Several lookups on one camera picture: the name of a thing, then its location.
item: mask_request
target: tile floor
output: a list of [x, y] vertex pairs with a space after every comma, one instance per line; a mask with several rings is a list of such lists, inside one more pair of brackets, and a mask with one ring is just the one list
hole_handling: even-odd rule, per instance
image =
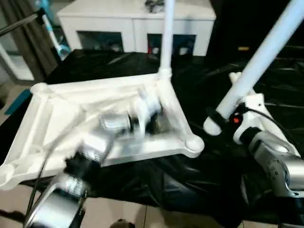
[[[0, 98], [8, 91], [5, 107], [0, 110], [0, 124], [7, 116], [5, 110], [14, 99], [28, 86], [12, 83], [0, 86]], [[31, 188], [19, 185], [10, 191], [0, 191], [0, 209], [17, 210], [25, 213]], [[159, 208], [137, 203], [113, 199], [88, 199], [85, 203], [86, 214], [82, 222], [83, 228], [108, 228], [118, 219], [126, 219], [135, 224], [136, 228], [220, 228], [211, 217], [192, 215], [179, 212], [168, 212]], [[21, 228], [20, 223], [0, 217], [0, 228]], [[243, 221], [239, 228], [276, 228], [276, 225]]]

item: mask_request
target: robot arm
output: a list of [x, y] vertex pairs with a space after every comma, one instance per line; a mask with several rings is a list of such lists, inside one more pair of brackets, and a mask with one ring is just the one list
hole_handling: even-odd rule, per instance
[[304, 227], [304, 161], [290, 143], [269, 131], [246, 129], [240, 141], [271, 181], [280, 227]]
[[26, 218], [26, 228], [78, 228], [85, 214], [83, 204], [96, 174], [117, 136], [133, 130], [127, 114], [104, 115], [84, 139], [66, 168], [42, 193]]

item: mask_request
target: black tablecloth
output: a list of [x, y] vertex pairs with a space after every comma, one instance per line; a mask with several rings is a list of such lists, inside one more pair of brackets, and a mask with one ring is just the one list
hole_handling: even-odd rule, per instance
[[[206, 107], [216, 107], [231, 87], [228, 74], [243, 69], [234, 62], [212, 69], [202, 57], [177, 57], [172, 62], [172, 84], [193, 132], [203, 138], [205, 149], [196, 159], [183, 155], [105, 167], [96, 174], [98, 188], [91, 197], [107, 197], [160, 206], [167, 210], [212, 215], [225, 227], [241, 219], [277, 222], [274, 198], [262, 169], [247, 150], [220, 135], [211, 137], [201, 129]], [[129, 55], [75, 50], [47, 79], [66, 83], [110, 77], [156, 73], [159, 60], [149, 54]], [[255, 86], [265, 95], [267, 108], [304, 148], [304, 63], [277, 59]], [[22, 117], [27, 99], [0, 126], [0, 164], [4, 161]], [[43, 189], [49, 178], [41, 180]], [[32, 185], [33, 181], [24, 184]]]

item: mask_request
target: cable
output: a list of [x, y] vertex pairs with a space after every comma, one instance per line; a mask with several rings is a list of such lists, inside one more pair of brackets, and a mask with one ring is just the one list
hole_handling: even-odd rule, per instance
[[272, 117], [270, 117], [269, 115], [259, 111], [259, 110], [256, 110], [256, 109], [252, 109], [252, 108], [248, 108], [248, 107], [245, 107], [244, 108], [244, 111], [245, 112], [253, 112], [253, 113], [257, 113], [265, 118], [267, 118], [268, 120], [272, 121], [275, 125], [278, 126], [278, 128], [280, 128], [280, 130], [283, 132], [283, 134], [285, 134], [289, 140], [291, 141], [291, 143], [296, 147], [296, 148], [300, 148], [299, 147], [299, 144], [297, 143], [297, 140], [293, 137], [293, 135], [290, 133], [289, 130], [287, 130], [286, 128], [284, 128], [278, 121], [274, 120]]
[[26, 212], [26, 214], [25, 214], [25, 218], [28, 217], [29, 212], [30, 212], [30, 210], [31, 210], [32, 207], [33, 207], [34, 198], [35, 198], [35, 195], [36, 195], [36, 192], [37, 192], [39, 180], [40, 180], [40, 178], [41, 178], [41, 175], [42, 175], [42, 172], [43, 172], [43, 170], [44, 170], [44, 167], [45, 167], [45, 165], [46, 165], [48, 159], [50, 158], [50, 156], [51, 156], [53, 150], [54, 150], [54, 149], [52, 148], [52, 150], [49, 150], [49, 151], [47, 152], [47, 154], [46, 154], [46, 156], [45, 156], [45, 158], [44, 158], [44, 161], [43, 161], [43, 163], [42, 163], [42, 165], [41, 165], [41, 167], [40, 167], [39, 174], [38, 174], [38, 176], [37, 176], [37, 178], [36, 178], [34, 188], [33, 188], [33, 190], [32, 190], [32, 193], [31, 193], [30, 198], [29, 198], [29, 201], [28, 201], [28, 208], [27, 208], [27, 212]]

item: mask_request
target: white pole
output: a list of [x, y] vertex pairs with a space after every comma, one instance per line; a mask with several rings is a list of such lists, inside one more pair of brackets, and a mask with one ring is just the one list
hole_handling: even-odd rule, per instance
[[[245, 67], [241, 78], [231, 87], [218, 105], [216, 110], [222, 117], [225, 119], [230, 117], [238, 101], [252, 90], [303, 19], [304, 0], [291, 0]], [[220, 127], [210, 117], [204, 123], [204, 130], [211, 135], [218, 135], [221, 132]]]
[[173, 21], [174, 21], [174, 3], [175, 0], [165, 1], [164, 29], [161, 42], [161, 66], [159, 68], [160, 76], [171, 77], [171, 56], [173, 45]]

